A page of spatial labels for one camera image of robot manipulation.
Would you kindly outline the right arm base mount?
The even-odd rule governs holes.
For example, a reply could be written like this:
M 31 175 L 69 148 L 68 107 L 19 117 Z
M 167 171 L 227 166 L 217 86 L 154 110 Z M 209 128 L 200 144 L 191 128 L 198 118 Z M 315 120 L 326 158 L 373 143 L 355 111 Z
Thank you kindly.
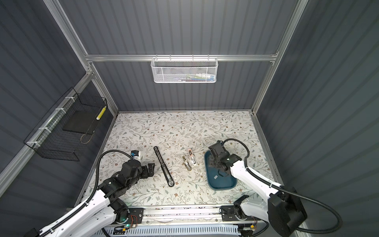
M 256 221 L 254 217 L 246 216 L 241 211 L 236 211 L 233 205 L 222 205 L 219 208 L 219 213 L 224 222 Z

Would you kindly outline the pink mini stapler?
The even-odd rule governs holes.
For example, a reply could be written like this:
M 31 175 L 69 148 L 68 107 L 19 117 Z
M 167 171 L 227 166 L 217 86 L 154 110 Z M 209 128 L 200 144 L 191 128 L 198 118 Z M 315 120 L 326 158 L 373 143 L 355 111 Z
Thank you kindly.
M 194 156 L 194 153 L 193 153 L 192 149 L 189 149 L 188 153 L 189 153 L 189 158 L 190 158 L 192 164 L 193 165 L 197 165 L 197 161 L 195 159 L 195 156 Z

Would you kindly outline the black long stapler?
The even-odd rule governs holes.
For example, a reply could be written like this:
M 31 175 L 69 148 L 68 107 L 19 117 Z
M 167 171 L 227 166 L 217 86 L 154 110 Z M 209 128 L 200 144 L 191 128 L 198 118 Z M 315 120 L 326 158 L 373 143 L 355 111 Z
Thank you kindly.
M 167 181 L 168 186 L 169 187 L 173 187 L 175 185 L 175 182 L 174 182 L 174 180 L 173 180 L 173 178 L 171 176 L 171 173 L 169 172 L 169 170 L 168 170 L 168 168 L 167 168 L 167 166 L 166 166 L 166 164 L 165 164 L 165 162 L 164 162 L 164 160 L 162 158 L 162 155 L 161 155 L 161 153 L 159 151 L 158 146 L 154 146 L 154 152 L 155 152 L 156 156 L 159 159 L 160 166 L 161 166 L 161 169 L 163 171 L 163 174 L 165 176 L 165 179 Z

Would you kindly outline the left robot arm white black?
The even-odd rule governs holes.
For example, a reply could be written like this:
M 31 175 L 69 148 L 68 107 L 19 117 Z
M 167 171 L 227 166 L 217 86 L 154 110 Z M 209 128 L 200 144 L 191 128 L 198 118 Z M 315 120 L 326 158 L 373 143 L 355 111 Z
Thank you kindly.
M 154 176 L 155 164 L 142 166 L 129 160 L 121 171 L 104 180 L 90 196 L 58 220 L 40 230 L 32 228 L 26 237 L 89 237 L 112 223 L 128 228 L 138 223 L 120 197 L 140 179 Z

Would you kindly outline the beige mini stapler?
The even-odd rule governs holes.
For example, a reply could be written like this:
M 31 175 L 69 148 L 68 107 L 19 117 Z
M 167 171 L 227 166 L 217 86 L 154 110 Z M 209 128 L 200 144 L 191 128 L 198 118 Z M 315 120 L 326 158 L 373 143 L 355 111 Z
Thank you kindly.
M 182 160 L 183 160 L 183 164 L 184 164 L 185 168 L 188 171 L 191 171 L 192 167 L 191 167 L 190 163 L 188 162 L 187 158 L 185 156 L 182 156 Z

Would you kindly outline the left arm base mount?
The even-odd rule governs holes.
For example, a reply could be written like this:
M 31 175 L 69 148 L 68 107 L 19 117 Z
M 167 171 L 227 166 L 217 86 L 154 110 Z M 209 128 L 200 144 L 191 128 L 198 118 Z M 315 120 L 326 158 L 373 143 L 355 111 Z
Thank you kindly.
M 133 225 L 141 224 L 144 216 L 144 208 L 129 208 L 122 210 L 116 215 L 115 222 L 131 228 Z

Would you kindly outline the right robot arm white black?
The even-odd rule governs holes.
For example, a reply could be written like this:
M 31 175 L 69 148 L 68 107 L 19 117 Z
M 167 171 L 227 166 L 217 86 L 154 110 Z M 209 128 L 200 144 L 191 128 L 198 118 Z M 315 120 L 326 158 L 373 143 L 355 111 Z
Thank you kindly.
M 262 204 L 257 204 L 248 195 L 242 195 L 233 204 L 234 216 L 238 220 L 258 218 L 271 225 L 282 237 L 290 236 L 308 217 L 300 198 L 279 191 L 274 186 L 282 188 L 281 184 L 251 169 L 247 164 L 250 150 L 243 142 L 232 139 L 246 149 L 245 158 L 227 151 L 224 146 L 227 141 L 229 139 L 219 140 L 209 146 L 211 154 L 209 164 L 242 181 L 263 200 Z

